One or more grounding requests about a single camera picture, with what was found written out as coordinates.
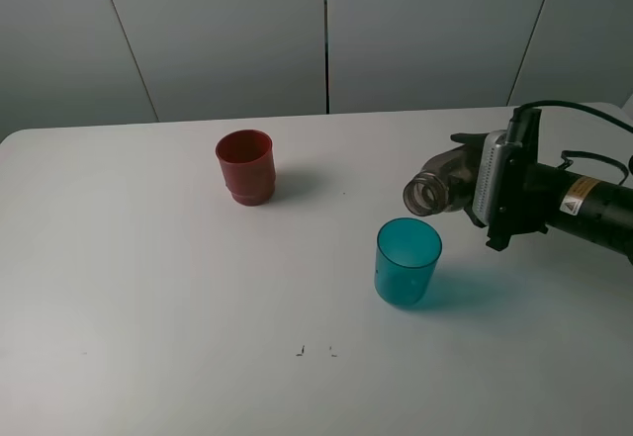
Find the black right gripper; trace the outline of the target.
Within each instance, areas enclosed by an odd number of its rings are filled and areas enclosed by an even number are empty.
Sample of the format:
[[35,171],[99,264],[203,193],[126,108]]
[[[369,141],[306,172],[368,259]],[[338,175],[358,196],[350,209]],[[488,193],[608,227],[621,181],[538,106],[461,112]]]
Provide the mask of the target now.
[[[482,150],[487,133],[453,133],[453,142],[473,150]],[[521,234],[547,233],[543,193],[532,188],[529,172],[537,162],[537,155],[526,151],[514,151],[503,164],[500,185],[494,198],[488,225],[486,245],[503,251],[510,240]]]

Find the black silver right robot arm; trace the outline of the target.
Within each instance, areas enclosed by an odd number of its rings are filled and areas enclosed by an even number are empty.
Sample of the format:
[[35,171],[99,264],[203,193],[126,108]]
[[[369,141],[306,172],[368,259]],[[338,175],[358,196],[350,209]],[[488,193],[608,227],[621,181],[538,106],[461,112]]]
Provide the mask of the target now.
[[534,131],[514,142],[505,131],[455,133],[451,139],[476,153],[477,183],[466,211],[473,224],[488,230],[489,248],[503,251],[516,235],[556,228],[632,257],[632,190],[569,170],[574,157],[614,160],[565,150],[561,166],[542,164]]

